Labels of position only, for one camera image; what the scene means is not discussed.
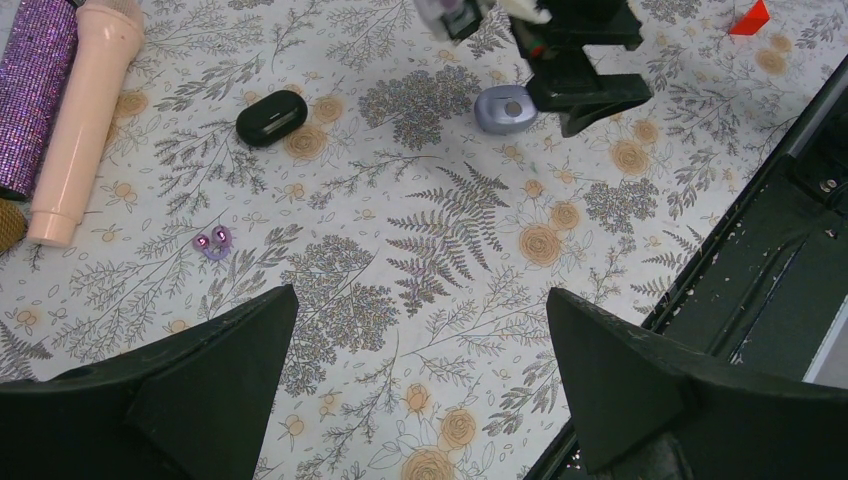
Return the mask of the black earbud charging case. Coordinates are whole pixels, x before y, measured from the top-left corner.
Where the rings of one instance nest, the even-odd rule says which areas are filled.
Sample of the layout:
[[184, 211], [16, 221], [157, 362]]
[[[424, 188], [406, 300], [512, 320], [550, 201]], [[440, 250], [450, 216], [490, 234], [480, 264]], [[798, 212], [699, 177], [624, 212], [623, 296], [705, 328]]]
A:
[[242, 110], [235, 130], [248, 146], [267, 147], [303, 126], [307, 117], [307, 103], [299, 94], [279, 90]]

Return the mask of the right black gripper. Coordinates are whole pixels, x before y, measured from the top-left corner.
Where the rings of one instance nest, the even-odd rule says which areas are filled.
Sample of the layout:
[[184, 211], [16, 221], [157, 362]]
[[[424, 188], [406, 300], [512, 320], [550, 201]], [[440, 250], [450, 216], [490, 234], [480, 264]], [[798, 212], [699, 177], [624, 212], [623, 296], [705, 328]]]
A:
[[508, 1], [506, 13], [532, 72], [529, 96], [537, 110], [559, 116], [563, 136], [653, 97], [642, 76], [601, 75], [584, 51], [587, 45], [634, 51], [642, 44], [642, 22], [626, 1]]

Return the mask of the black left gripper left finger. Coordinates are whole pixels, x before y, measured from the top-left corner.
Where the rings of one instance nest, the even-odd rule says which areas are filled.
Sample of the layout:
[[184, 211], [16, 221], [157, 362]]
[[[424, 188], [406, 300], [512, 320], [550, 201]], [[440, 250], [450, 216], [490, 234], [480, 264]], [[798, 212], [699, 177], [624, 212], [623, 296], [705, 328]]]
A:
[[292, 338], [278, 286], [180, 333], [1, 387], [5, 479], [248, 479]]

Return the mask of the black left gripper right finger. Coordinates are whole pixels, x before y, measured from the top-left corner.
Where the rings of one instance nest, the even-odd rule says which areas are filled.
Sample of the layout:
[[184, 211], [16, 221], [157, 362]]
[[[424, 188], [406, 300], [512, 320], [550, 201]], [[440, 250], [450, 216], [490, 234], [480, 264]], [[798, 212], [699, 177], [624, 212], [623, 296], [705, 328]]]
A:
[[597, 479], [843, 479], [847, 393], [736, 366], [552, 289], [550, 336]]

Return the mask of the purple earbud case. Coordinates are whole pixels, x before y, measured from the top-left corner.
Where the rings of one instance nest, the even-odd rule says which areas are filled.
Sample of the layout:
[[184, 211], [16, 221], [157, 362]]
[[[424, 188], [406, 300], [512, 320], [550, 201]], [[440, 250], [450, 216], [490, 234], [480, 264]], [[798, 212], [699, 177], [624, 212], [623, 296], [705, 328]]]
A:
[[499, 85], [483, 90], [475, 100], [474, 116], [488, 134], [511, 135], [528, 130], [539, 111], [521, 85]]

